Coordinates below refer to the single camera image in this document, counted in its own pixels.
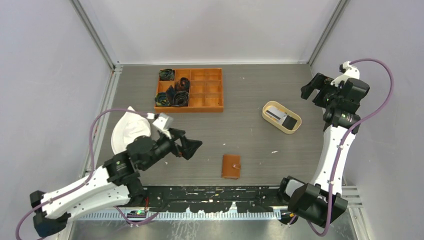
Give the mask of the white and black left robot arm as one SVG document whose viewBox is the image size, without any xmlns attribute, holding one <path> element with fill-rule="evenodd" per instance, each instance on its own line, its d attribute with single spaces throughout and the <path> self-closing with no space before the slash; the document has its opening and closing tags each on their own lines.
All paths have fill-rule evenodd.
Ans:
<svg viewBox="0 0 424 240">
<path fill-rule="evenodd" d="M 203 144 L 188 139 L 185 131 L 170 128 L 170 136 L 159 133 L 157 140 L 139 136 L 123 152 L 98 167 L 92 175 L 52 192 L 37 190 L 30 194 L 35 209 L 33 225 L 41 238 L 54 235 L 67 224 L 92 212 L 115 206 L 141 206 L 146 192 L 139 179 L 168 154 L 189 160 Z"/>
</svg>

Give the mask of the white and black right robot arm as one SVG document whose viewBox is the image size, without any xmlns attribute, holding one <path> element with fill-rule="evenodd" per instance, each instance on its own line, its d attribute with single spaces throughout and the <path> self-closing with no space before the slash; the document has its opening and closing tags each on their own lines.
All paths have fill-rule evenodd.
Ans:
<svg viewBox="0 0 424 240">
<path fill-rule="evenodd" d="M 348 201 L 342 198 L 342 177 L 349 148 L 360 127 L 361 117 L 356 111 L 370 86 L 354 77 L 334 83 L 332 78 L 317 73 L 301 88 L 301 98 L 308 99 L 314 90 L 318 94 L 313 103 L 325 109 L 317 170 L 310 182 L 292 176 L 283 178 L 277 198 L 297 217 L 326 228 L 348 207 Z"/>
</svg>

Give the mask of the brown leather card holder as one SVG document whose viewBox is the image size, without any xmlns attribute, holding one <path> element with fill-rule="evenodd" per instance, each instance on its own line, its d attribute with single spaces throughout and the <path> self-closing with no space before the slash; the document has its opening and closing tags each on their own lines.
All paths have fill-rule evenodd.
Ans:
<svg viewBox="0 0 424 240">
<path fill-rule="evenodd" d="M 241 156 L 236 154 L 224 154 L 222 157 L 221 177 L 224 179 L 237 180 L 241 176 Z"/>
</svg>

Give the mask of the beige oval tray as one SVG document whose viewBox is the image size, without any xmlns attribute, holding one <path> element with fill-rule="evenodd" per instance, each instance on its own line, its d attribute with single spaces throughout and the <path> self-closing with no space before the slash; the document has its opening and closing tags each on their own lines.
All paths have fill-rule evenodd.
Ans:
<svg viewBox="0 0 424 240">
<path fill-rule="evenodd" d="M 302 125 L 301 117 L 277 101 L 267 102 L 261 111 L 264 120 L 285 134 L 294 134 Z"/>
</svg>

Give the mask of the white credit card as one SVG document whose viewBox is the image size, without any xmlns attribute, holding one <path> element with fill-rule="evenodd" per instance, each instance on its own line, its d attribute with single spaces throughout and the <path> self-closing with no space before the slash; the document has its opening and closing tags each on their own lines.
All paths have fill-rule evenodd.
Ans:
<svg viewBox="0 0 424 240">
<path fill-rule="evenodd" d="M 282 122 L 284 120 L 284 117 L 286 115 L 288 115 L 286 112 L 281 111 L 279 108 L 275 107 L 275 106 L 270 106 L 265 113 L 272 118 L 273 120 L 275 120 L 277 123 L 279 123 L 280 125 L 282 125 Z"/>
</svg>

